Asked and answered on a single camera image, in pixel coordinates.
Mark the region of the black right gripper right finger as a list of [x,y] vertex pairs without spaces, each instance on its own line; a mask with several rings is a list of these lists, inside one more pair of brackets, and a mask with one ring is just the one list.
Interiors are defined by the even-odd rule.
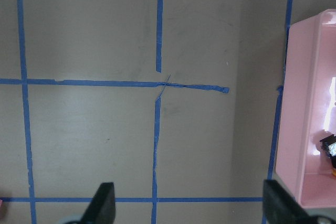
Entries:
[[318,223],[276,180],[263,182],[263,214],[271,224]]

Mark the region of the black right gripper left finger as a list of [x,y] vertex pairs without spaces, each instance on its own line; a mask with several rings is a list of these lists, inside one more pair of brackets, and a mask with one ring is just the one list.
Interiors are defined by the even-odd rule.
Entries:
[[114,183],[100,184],[82,216],[82,223],[114,223],[116,216]]

